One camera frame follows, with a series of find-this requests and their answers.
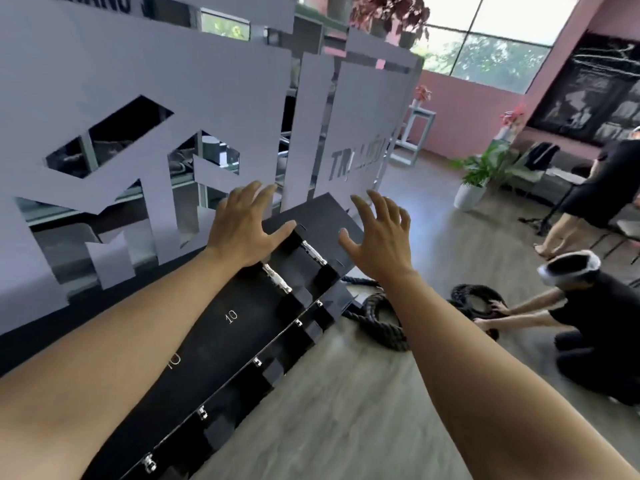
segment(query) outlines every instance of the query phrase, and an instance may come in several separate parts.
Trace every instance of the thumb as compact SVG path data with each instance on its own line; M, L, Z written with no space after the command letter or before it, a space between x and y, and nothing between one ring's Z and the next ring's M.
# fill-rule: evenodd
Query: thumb
M340 233L338 234L338 243L342 246L342 249L347 251L347 254L353 260L353 255L358 249L358 245L351 240L349 237L349 231L347 229L340 229Z
M276 232L269 236L271 238L273 249L276 249L286 238L291 235L293 229L296 228L296 225L297 224L295 221L285 222Z

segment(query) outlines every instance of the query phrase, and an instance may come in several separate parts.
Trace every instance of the wooden floor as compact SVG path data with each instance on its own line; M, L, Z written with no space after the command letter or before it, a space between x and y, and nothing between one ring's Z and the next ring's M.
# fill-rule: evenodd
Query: wooden floor
M468 214L452 208L459 176L422 156L390 166L381 192L412 216L413 264L439 293L482 283L515 304L544 290L532 229L518 216L548 210L509 193L487 195ZM593 233L585 239L590 245ZM599 254L608 249L603 245ZM622 247L605 270L629 280L634 250ZM564 395L636 468L640 417L574 386L554 364L551 330L504 333L503 345ZM410 353L386 350L347 319L327 332L213 455L197 480L453 480L470 478L440 422Z

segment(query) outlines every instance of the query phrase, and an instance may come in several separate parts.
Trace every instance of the black poster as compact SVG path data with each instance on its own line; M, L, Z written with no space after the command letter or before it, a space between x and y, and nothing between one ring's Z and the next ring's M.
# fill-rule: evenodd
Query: black poster
M640 126L640 42L585 34L529 126L603 146Z

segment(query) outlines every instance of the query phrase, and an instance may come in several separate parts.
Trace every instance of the white cap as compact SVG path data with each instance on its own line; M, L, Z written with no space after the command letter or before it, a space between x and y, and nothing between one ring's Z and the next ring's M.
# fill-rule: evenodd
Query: white cap
M571 271L569 273L559 273L557 271L553 271L554 264L556 264L559 260L565 260L571 256L585 257L585 266L583 266L581 269ZM564 283L572 282L583 274L597 271L600 269L600 265L600 258L597 257L594 252L589 250L576 251L574 253L562 254L556 258L551 259L551 261L549 261L547 264L543 264L538 268L538 274L540 275L542 282L547 286L558 286Z

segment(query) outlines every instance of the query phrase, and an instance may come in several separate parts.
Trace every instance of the window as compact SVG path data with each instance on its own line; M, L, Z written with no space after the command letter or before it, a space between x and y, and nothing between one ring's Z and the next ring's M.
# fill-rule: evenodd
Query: window
M202 9L200 21L203 32L238 40L249 40L251 35L249 22L239 18L231 18L228 15L222 16L210 10Z
M428 0L424 69L527 92L578 0Z

